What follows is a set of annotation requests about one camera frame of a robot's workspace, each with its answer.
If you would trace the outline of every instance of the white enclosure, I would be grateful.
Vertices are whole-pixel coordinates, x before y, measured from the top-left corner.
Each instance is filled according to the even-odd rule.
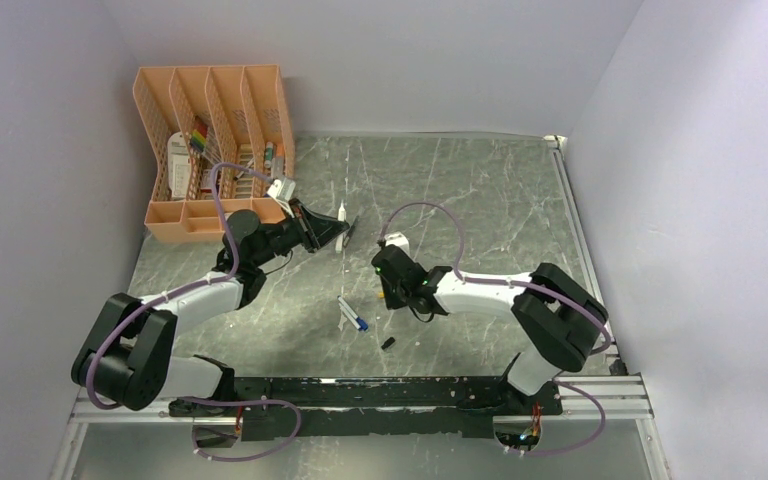
[[[239,63],[281,65],[297,131],[568,136],[672,474],[768,478],[768,1],[749,0],[0,2],[0,478],[49,474],[74,355],[127,287],[154,176],[138,66]]]

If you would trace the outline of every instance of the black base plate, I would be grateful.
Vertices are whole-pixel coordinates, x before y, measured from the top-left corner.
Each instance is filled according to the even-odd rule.
[[[502,377],[259,378],[238,377],[240,400],[279,398],[302,409],[299,436],[460,433],[495,438],[493,417],[526,415],[537,403],[543,415],[560,415],[558,387],[547,382],[533,396]],[[233,417],[237,408],[210,409],[183,400],[169,405],[173,417]],[[296,422],[287,408],[253,408],[243,414],[243,440],[286,436]]]

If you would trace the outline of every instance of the purple cable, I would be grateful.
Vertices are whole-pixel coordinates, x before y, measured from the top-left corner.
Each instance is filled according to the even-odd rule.
[[[166,293],[165,295],[162,295],[160,297],[155,298],[154,300],[144,303],[139,308],[134,310],[133,313],[125,317],[125,320],[123,320],[122,323],[120,323],[116,328],[113,329],[112,332],[110,332],[110,335],[108,335],[107,338],[104,339],[104,342],[101,344],[101,346],[98,348],[98,351],[93,356],[93,359],[90,362],[90,367],[87,369],[87,379],[86,379],[87,396],[89,397],[90,402],[92,402],[92,404],[95,405],[97,408],[101,410],[113,410],[114,408],[118,408],[121,406],[121,404],[119,403],[110,403],[110,404],[103,403],[101,399],[98,398],[98,395],[95,392],[93,381],[95,380],[95,374],[96,374],[96,371],[98,370],[99,362],[104,357],[104,354],[107,353],[107,350],[113,345],[113,342],[117,341],[119,337],[122,335],[122,332],[125,331],[126,328],[128,328],[128,325],[134,323],[134,320],[136,320],[137,317],[142,315],[143,312],[145,312],[149,308],[152,308],[161,303],[167,302],[173,298],[176,298],[184,293],[190,292],[196,288],[210,285],[211,283],[224,282],[224,281],[230,280],[231,278],[234,277],[234,274],[237,272],[237,268],[240,266],[240,253],[237,251],[237,244],[236,242],[234,242],[234,237],[231,235],[231,228],[228,226],[228,220],[225,218],[225,210],[222,208],[222,202],[220,202],[219,200],[219,192],[216,190],[216,177],[219,174],[219,169],[223,167],[242,170],[250,175],[253,175],[255,177],[258,177],[266,181],[267,183],[272,183],[272,178],[270,178],[268,175],[264,175],[250,168],[246,168],[241,165],[235,165],[233,163],[227,163],[227,162],[218,163],[214,165],[212,169],[210,169],[210,192],[213,194],[213,203],[216,205],[216,212],[219,214],[219,223],[222,224],[222,228],[225,230],[225,236],[228,238],[228,244],[231,246],[231,257],[234,259],[234,263],[233,263],[233,266],[231,267],[231,270],[226,275],[215,278],[211,281],[208,281],[205,279],[196,280],[195,282],[180,286],[175,290],[172,290],[171,292]]]
[[[585,438],[584,440],[581,440],[580,442],[573,443],[572,445],[567,445],[566,447],[554,448],[552,450],[525,452],[525,456],[527,457],[551,457],[554,455],[562,455],[564,453],[569,453],[573,450],[577,450],[585,445],[590,444],[591,442],[593,442],[593,440],[596,440],[596,438],[602,434],[603,430],[605,430],[605,421],[606,421],[605,409],[602,408],[602,404],[599,403],[599,400],[596,400],[596,397],[594,397],[593,395],[585,392],[584,390],[578,387],[573,387],[569,383],[562,382],[557,378],[553,378],[552,381],[555,382],[555,384],[557,384],[558,386],[568,388],[573,392],[579,393],[584,398],[593,402],[593,405],[596,405],[596,409],[599,410],[599,426],[596,427],[596,430],[594,430],[589,437]]]
[[[249,462],[252,460],[257,460],[259,458],[263,458],[267,455],[272,455],[273,453],[276,453],[280,450],[283,450],[287,448],[287,446],[290,445],[290,443],[293,442],[293,440],[296,439],[296,435],[299,433],[299,429],[302,426],[302,411],[299,409],[299,407],[293,405],[290,402],[284,401],[284,400],[249,400],[249,401],[239,401],[239,402],[219,402],[216,400],[206,400],[204,398],[196,398],[196,397],[183,397],[182,400],[186,400],[193,403],[200,403],[202,405],[207,405],[209,407],[260,407],[263,405],[281,405],[282,407],[287,407],[296,414],[296,426],[293,428],[293,432],[290,433],[290,436],[285,438],[283,442],[279,443],[278,445],[270,448],[269,450],[265,450],[261,453],[255,454],[255,455],[249,455],[247,457],[219,457],[216,455],[211,455],[198,446],[198,442],[196,440],[196,430],[199,427],[193,428],[192,433],[192,440],[193,440],[193,453],[196,455],[206,458],[208,460],[212,460],[215,462]]]
[[[458,254],[457,256],[455,256],[455,261],[452,264],[452,273],[455,274],[458,280],[465,283],[474,283],[478,285],[508,285],[508,282],[502,279],[497,280],[497,279],[489,279],[489,278],[472,278],[472,277],[465,278],[463,276],[460,270],[460,263],[461,263],[461,258],[463,257],[463,254],[464,254],[464,247],[466,245],[466,234],[464,233],[464,228],[463,228],[463,225],[461,225],[461,222],[454,216],[454,214],[452,214],[451,211],[449,211],[449,209],[447,209],[446,207],[444,207],[439,203],[428,202],[425,200],[418,200],[416,202],[406,203],[401,207],[397,208],[395,211],[393,211],[393,213],[390,214],[390,217],[387,218],[387,220],[384,222],[384,225],[381,227],[381,234],[379,235],[378,240],[379,241],[384,240],[384,235],[387,234],[387,229],[390,227],[390,223],[393,221],[396,215],[401,213],[402,210],[415,205],[428,205],[430,207],[437,208],[441,210],[443,213],[445,213],[450,219],[452,219],[452,222],[454,222],[455,228],[457,228],[458,230],[458,238],[460,241],[458,243]],[[573,302],[571,299],[569,299],[565,295],[561,295],[560,293],[541,285],[537,285],[531,282],[517,281],[517,280],[512,281],[511,284],[516,285],[517,287],[530,288],[544,295],[548,295],[554,298],[555,300],[563,303],[564,305],[572,308],[576,312],[582,314],[584,318],[589,320],[590,323],[592,323],[596,328],[599,329],[599,332],[605,338],[605,341],[604,343],[602,343],[602,345],[600,345],[597,348],[594,348],[590,352],[591,355],[602,353],[611,347],[611,343],[613,342],[613,339],[611,337],[611,334],[608,332],[608,329],[592,313],[588,312],[587,309],[585,309],[581,305]]]
[[[458,238],[459,238],[460,241],[458,243],[458,254],[455,257],[454,263],[452,264],[452,272],[455,274],[455,276],[458,278],[458,280],[460,280],[462,282],[465,282],[465,283],[474,283],[474,284],[479,284],[479,285],[504,285],[504,286],[508,285],[508,282],[506,280],[502,280],[502,279],[470,278],[470,277],[466,277],[465,278],[463,276],[463,274],[460,271],[459,265],[460,265],[460,262],[461,262],[461,258],[463,257],[464,247],[466,245],[466,235],[464,234],[464,228],[463,228],[463,225],[461,225],[461,222],[458,221],[458,219],[455,217],[455,215],[451,211],[449,211],[449,209],[447,209],[446,207],[444,207],[441,204],[434,203],[434,202],[428,202],[428,201],[425,201],[425,200],[418,200],[416,202],[410,202],[410,203],[406,203],[406,204],[402,205],[401,207],[397,208],[392,214],[390,214],[390,217],[387,218],[387,220],[384,222],[384,225],[381,227],[381,235],[379,236],[379,241],[383,241],[384,240],[384,235],[387,234],[387,229],[390,227],[390,223],[393,221],[393,219],[396,217],[396,215],[401,213],[402,210],[404,210],[404,209],[406,209],[408,207],[414,206],[414,205],[428,205],[430,207],[437,208],[437,209],[441,210],[443,213],[445,213],[450,219],[452,219],[452,222],[454,222],[455,228],[457,228],[457,230],[458,230]],[[605,325],[603,325],[592,313],[588,312],[584,307],[582,307],[581,305],[573,302],[571,299],[569,299],[565,295],[561,295],[560,293],[555,292],[554,290],[551,290],[551,289],[546,288],[546,287],[544,287],[542,285],[537,285],[537,284],[534,284],[534,283],[531,283],[531,282],[523,282],[523,281],[519,281],[519,280],[512,280],[511,281],[511,285],[514,285],[514,286],[517,286],[517,287],[523,287],[523,288],[530,288],[530,289],[533,289],[533,290],[535,290],[537,292],[540,292],[540,293],[543,293],[545,295],[548,295],[548,296],[554,298],[555,300],[558,300],[559,302],[563,303],[564,305],[567,305],[567,306],[573,308],[578,313],[584,315],[584,317],[587,318],[590,321],[590,323],[592,323],[593,325],[596,326],[596,328],[599,329],[599,331],[602,333],[602,336],[605,337],[605,343],[603,343],[601,346],[599,346],[599,348],[593,349],[590,352],[591,355],[595,355],[597,353],[604,352],[605,350],[607,350],[611,346],[611,343],[613,342],[613,339],[611,337],[611,334],[608,332],[608,329],[605,328]],[[557,384],[559,386],[562,386],[564,388],[568,388],[568,389],[570,389],[570,390],[572,390],[574,392],[577,392],[577,393],[581,394],[582,396],[584,396],[585,398],[587,398],[588,400],[593,402],[593,404],[596,405],[596,408],[599,410],[599,426],[596,427],[596,430],[589,437],[585,438],[584,440],[582,440],[580,442],[576,442],[576,443],[574,443],[572,445],[568,445],[568,446],[563,447],[563,448],[556,448],[556,449],[553,449],[553,450],[545,450],[545,451],[540,451],[540,452],[527,452],[526,455],[528,455],[528,456],[532,456],[532,457],[549,457],[549,456],[553,456],[553,455],[560,455],[560,454],[563,454],[563,453],[571,452],[573,450],[579,449],[579,448],[581,448],[581,447],[583,447],[585,445],[588,445],[589,443],[593,442],[594,440],[596,440],[596,438],[599,435],[602,434],[602,431],[605,430],[605,421],[606,421],[605,409],[602,408],[602,404],[600,404],[599,401],[596,400],[596,397],[594,397],[593,395],[585,392],[584,390],[581,390],[578,387],[573,387],[572,385],[570,385],[570,384],[568,384],[566,382],[558,380],[557,377],[553,378],[552,381],[555,382],[555,384]]]

